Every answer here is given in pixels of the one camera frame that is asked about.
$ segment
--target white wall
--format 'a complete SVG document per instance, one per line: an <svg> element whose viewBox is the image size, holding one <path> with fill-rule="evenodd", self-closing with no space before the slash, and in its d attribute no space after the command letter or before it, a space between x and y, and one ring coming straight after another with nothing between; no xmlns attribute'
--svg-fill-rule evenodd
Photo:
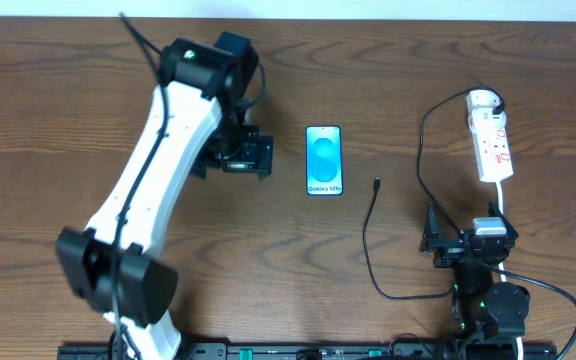
<svg viewBox="0 0 576 360"><path fill-rule="evenodd" d="M576 21L576 0L0 0L3 16Z"/></svg>

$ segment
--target phone screen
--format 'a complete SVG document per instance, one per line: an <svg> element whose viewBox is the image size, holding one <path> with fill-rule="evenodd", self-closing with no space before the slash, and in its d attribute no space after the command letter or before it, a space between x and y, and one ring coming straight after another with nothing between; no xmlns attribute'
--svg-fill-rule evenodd
<svg viewBox="0 0 576 360"><path fill-rule="evenodd" d="M341 195L341 129L339 126L306 128L308 195Z"/></svg>

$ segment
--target white power strip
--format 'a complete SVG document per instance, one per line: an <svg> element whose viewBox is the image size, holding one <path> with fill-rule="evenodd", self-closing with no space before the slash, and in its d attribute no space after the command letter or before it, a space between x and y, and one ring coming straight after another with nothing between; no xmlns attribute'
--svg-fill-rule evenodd
<svg viewBox="0 0 576 360"><path fill-rule="evenodd" d="M499 97L492 91L474 90L466 96L468 126L475 145L479 180L497 182L512 176L506 135L506 113L493 114Z"/></svg>

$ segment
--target wooden table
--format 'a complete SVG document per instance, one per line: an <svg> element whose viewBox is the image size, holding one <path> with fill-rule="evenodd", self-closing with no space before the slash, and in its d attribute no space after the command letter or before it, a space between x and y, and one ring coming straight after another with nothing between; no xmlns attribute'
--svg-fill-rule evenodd
<svg viewBox="0 0 576 360"><path fill-rule="evenodd" d="M250 37L268 96L253 122L275 137L273 175L189 179L165 260L180 273L172 314L186 333L233 342L389 341L458 331L448 299L392 302L368 277L361 227L382 178L368 241L391 294L444 291L449 270L417 252L427 197L415 178L423 113L487 84L507 102L515 175L506 214L520 238L507 268L576 296L576 24L135 19L158 46L176 37ZM65 341L112 328L73 296L55 256L83 228L143 128L154 86L116 19L0 18L0 357L51 359ZM249 94L259 89L253 80ZM460 225L486 214L464 99L426 130L423 174ZM338 124L345 193L306 195L304 128ZM528 340L561 348L575 312L532 294ZM569 358L576 358L576 345Z"/></svg>

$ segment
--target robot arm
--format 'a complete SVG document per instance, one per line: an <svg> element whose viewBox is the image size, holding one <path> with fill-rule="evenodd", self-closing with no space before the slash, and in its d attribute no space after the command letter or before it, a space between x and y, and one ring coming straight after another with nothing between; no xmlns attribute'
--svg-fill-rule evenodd
<svg viewBox="0 0 576 360"><path fill-rule="evenodd" d="M169 109L166 134L130 201L114 252L118 214L148 157L164 116L156 88L148 121L119 181L83 232L64 229L57 254L73 292L115 322L111 263L118 257L117 298L131 350L142 359L174 358L181 335L168 307L177 273L158 262L170 214L189 174L206 167L270 175L273 142L243 124L242 96L258 65L250 41L223 33L215 47L177 39L161 53Z"/></svg>

